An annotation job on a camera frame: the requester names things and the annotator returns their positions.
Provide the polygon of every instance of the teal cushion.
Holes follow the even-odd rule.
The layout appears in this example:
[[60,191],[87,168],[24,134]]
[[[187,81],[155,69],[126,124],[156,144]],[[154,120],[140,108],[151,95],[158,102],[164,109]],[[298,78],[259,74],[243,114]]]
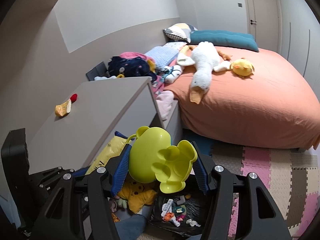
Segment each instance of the teal cushion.
[[202,41],[212,42],[215,46],[248,49],[259,52],[258,45],[251,34],[235,33],[222,30],[196,31],[190,35],[192,45],[198,45]]

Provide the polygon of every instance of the geometric pattern pillow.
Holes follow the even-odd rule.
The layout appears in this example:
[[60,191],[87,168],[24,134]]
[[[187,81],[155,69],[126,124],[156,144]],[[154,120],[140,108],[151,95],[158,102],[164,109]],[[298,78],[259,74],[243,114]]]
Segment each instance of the geometric pattern pillow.
[[171,27],[164,29],[164,33],[172,40],[191,42],[190,34],[197,31],[195,27],[187,23],[177,23]]

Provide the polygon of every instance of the mattress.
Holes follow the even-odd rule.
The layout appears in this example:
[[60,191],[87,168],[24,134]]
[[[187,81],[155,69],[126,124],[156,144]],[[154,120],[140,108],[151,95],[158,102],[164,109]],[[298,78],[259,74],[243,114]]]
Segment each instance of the mattress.
[[251,61],[255,72],[245,79],[231,71],[212,73],[210,89],[197,105],[189,101],[189,87],[196,70],[193,66],[186,67],[183,74],[165,90],[171,90],[179,100],[181,119],[190,130],[246,146],[317,147],[319,101],[287,60],[265,49],[258,53],[246,49],[216,48],[232,55],[231,62],[242,57]]

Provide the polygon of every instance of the red ball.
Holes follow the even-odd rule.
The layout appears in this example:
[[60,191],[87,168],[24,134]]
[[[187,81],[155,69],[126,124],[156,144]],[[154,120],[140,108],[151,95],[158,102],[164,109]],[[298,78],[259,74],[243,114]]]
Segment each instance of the red ball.
[[70,97],[71,103],[75,102],[75,101],[77,100],[77,97],[78,97],[77,94],[73,94],[73,95]]

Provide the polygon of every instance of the silver screw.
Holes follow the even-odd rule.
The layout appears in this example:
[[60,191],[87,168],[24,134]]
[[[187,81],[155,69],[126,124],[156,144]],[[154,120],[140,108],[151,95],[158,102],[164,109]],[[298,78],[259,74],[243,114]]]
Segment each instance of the silver screw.
[[97,168],[97,173],[104,173],[106,171],[105,167],[99,167]]
[[67,180],[71,178],[71,174],[70,173],[66,173],[63,175],[63,179]]
[[254,172],[250,172],[250,173],[249,173],[249,177],[250,177],[251,179],[256,179],[256,178],[258,177],[258,175],[255,174]]
[[224,168],[220,165],[215,166],[214,168],[217,172],[223,172]]

